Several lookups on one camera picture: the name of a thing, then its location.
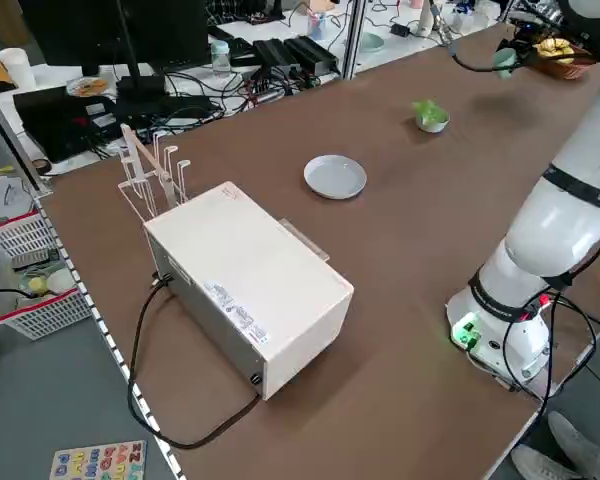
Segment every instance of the table surface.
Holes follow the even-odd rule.
[[[461,40],[488,62],[503,36]],[[467,362],[448,339],[446,300],[491,254],[600,84],[519,70],[510,81],[432,49],[296,97],[169,137],[190,158],[187,191],[231,180],[287,218],[356,288],[342,333],[270,401],[196,451],[176,451],[189,478],[480,478],[536,409]],[[417,130],[411,103],[451,114],[440,135]],[[262,142],[253,141],[261,132]],[[302,180],[306,162],[338,153],[369,181],[333,202]],[[116,161],[54,180],[43,206],[128,361],[152,264]],[[600,316],[600,262],[573,296]],[[595,298],[595,302],[584,301]],[[582,324],[559,322],[558,360],[582,350]],[[253,392],[177,299],[150,309],[138,382],[163,432],[202,437]]]
[[[387,10],[383,11],[374,11],[381,5],[379,0],[376,0],[373,5],[368,5],[367,7],[367,22],[365,22],[364,31],[369,33],[374,33],[379,35],[385,41],[385,47],[373,53],[364,53],[360,52],[358,55],[358,70],[363,71],[369,68],[373,68],[377,65],[381,65],[387,62],[391,62],[395,59],[402,58],[404,56],[411,55],[413,53],[426,50],[428,48],[435,47],[438,41],[435,39],[435,35],[432,35],[432,38],[417,38],[417,37],[409,37],[409,38],[401,38],[395,35],[392,35],[389,32],[389,24],[394,21],[396,23],[400,23],[403,25],[408,25],[409,22],[415,22],[420,17],[420,10],[414,10],[407,6],[400,6],[399,10],[396,10],[395,4],[388,6]],[[334,10],[327,13],[328,17],[332,16],[340,16],[340,22],[344,21],[344,17],[342,16],[345,13],[345,9],[347,8],[346,4],[343,2],[334,8]],[[447,6],[443,13],[445,17],[451,20],[451,7]],[[221,25],[221,28],[235,37],[242,37],[248,42],[253,42],[254,40],[267,40],[270,38],[279,38],[281,40],[285,40],[287,38],[296,37],[298,35],[306,35],[307,34],[307,16],[304,12],[297,10],[292,13],[292,11],[286,12],[287,19],[284,22],[271,22],[262,25],[251,25],[247,22],[232,22],[228,24]],[[476,22],[473,26],[472,30],[478,30],[484,28],[484,22]],[[327,20],[326,28],[324,31],[324,38],[319,40],[318,42],[322,44],[325,48],[331,44],[331,41],[336,38],[336,36],[340,33],[342,28],[338,28],[335,23]],[[343,32],[342,35],[338,38],[338,41],[334,42],[331,51],[334,55],[336,55],[339,59],[342,59],[345,51],[345,39],[346,39],[346,31]],[[256,67],[241,67],[234,69],[235,72],[247,72],[255,69]],[[42,90],[46,88],[53,88],[64,86],[70,80],[79,78],[81,76],[80,67],[59,67],[59,66],[49,66],[46,64],[36,65],[33,67],[34,76],[36,78],[36,90]],[[140,64],[140,73],[142,75],[152,75],[153,70],[147,64]],[[199,80],[202,80],[211,88],[215,89],[223,89],[227,85],[228,81],[226,79],[217,78],[213,71],[210,68],[206,67],[198,67],[184,70],[183,73],[192,75]],[[103,65],[101,67],[101,76],[105,78],[112,87],[105,92],[108,95],[114,96],[116,94],[115,90],[115,82],[116,77],[122,77],[128,75],[128,68],[126,65]],[[336,78],[335,74],[325,75],[321,78],[324,82],[330,81]],[[203,91],[201,87],[188,80],[178,79],[172,77],[171,81],[165,82],[166,90],[173,94],[174,86],[180,93],[191,94],[191,95],[207,95],[210,97],[218,97],[218,93],[212,90]],[[22,127],[22,120],[18,115],[18,112],[15,109],[13,103],[14,94],[22,93],[21,90],[11,90],[9,92],[0,93],[0,109],[2,110],[5,118],[7,119],[9,125],[13,129],[13,131],[18,135],[20,142],[22,143],[25,152],[31,158],[41,158],[44,157],[44,154],[41,152],[40,148],[25,134]],[[229,99],[226,101],[226,106],[231,109],[237,107],[242,100],[233,100]],[[119,142],[114,142],[112,145],[109,145],[109,151],[111,154],[117,153],[117,148]],[[53,169],[51,170],[51,174],[59,175],[63,173],[67,173],[73,171],[75,169],[81,168],[86,165],[90,165],[99,161],[97,155],[92,152],[84,152],[74,157],[68,158],[62,162],[53,165]]]

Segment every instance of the robotic arm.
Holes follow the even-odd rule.
[[[533,8],[526,0],[520,2]],[[541,21],[600,63],[600,0],[558,0],[558,4],[564,24],[539,15]],[[433,0],[428,6],[433,17],[439,17]],[[440,25],[441,38],[457,63],[477,72],[493,71],[468,67],[459,60],[444,22]],[[526,64],[523,58],[514,67]],[[600,247],[585,259],[599,242],[600,92],[578,130],[536,183],[496,251],[449,300],[451,340],[481,369],[546,404],[552,329],[540,312],[593,263]],[[547,295],[550,290],[556,292],[554,300]]]

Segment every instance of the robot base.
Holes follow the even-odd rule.
[[[472,363],[493,375],[505,388],[520,389],[507,370],[503,348],[509,323],[484,311],[465,288],[447,304],[451,341],[470,355]],[[516,380],[542,398],[546,393],[549,359],[548,329],[538,314],[511,326],[507,338],[507,361]]]

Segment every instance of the person's foot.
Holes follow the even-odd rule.
[[[600,478],[600,447],[587,440],[569,420],[558,412],[549,414],[549,428],[562,451],[582,475]]]
[[[526,445],[511,451],[511,460],[525,480],[572,480],[582,478],[576,472]]]

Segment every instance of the black monitor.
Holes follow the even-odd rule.
[[[206,63],[205,0],[20,0],[23,15],[50,65],[80,65],[94,75],[99,65],[126,63],[118,82],[119,118],[162,112],[166,96],[161,76],[140,76],[138,62]],[[172,101],[174,111],[187,99]]]
[[[122,0],[136,61],[204,61],[204,0]],[[128,63],[116,0],[20,0],[25,22],[49,65]]]

